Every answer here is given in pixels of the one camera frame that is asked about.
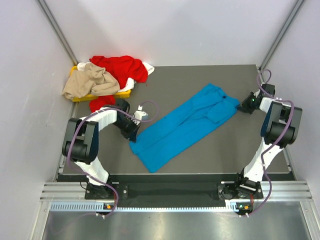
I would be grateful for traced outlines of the blue t shirt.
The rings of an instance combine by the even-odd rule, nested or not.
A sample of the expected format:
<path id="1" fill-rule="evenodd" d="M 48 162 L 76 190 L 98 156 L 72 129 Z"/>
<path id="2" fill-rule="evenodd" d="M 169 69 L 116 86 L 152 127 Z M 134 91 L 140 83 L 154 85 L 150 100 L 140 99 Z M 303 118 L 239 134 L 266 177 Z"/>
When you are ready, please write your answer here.
<path id="1" fill-rule="evenodd" d="M 131 151 L 150 173 L 225 124 L 240 102 L 211 83 L 143 130 Z"/>

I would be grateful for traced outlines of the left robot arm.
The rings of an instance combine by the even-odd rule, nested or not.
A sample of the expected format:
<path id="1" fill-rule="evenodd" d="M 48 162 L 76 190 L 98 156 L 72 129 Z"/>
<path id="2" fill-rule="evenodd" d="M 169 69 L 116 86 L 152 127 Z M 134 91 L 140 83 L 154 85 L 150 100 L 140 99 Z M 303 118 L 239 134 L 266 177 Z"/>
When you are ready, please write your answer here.
<path id="1" fill-rule="evenodd" d="M 148 116 L 142 105 L 131 114 L 130 104 L 124 99 L 117 99 L 114 105 L 105 105 L 88 116 L 68 121 L 62 154 L 86 175 L 86 199 L 108 199 L 114 194 L 110 174 L 98 158 L 100 131 L 114 125 L 126 140 L 135 142 L 141 122 Z"/>

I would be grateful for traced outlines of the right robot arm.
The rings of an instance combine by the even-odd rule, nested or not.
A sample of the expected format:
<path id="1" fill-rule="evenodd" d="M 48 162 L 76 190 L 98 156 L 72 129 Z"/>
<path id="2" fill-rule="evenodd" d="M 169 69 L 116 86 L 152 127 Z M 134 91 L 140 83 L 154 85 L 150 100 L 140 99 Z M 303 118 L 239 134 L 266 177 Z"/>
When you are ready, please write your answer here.
<path id="1" fill-rule="evenodd" d="M 262 199 L 261 182 L 274 158 L 298 136 L 303 109 L 275 97 L 275 86 L 263 83 L 259 91 L 250 95 L 237 106 L 243 113 L 255 110 L 266 113 L 260 136 L 260 145 L 251 162 L 236 175 L 234 182 L 217 185 L 218 196 L 222 200 Z"/>

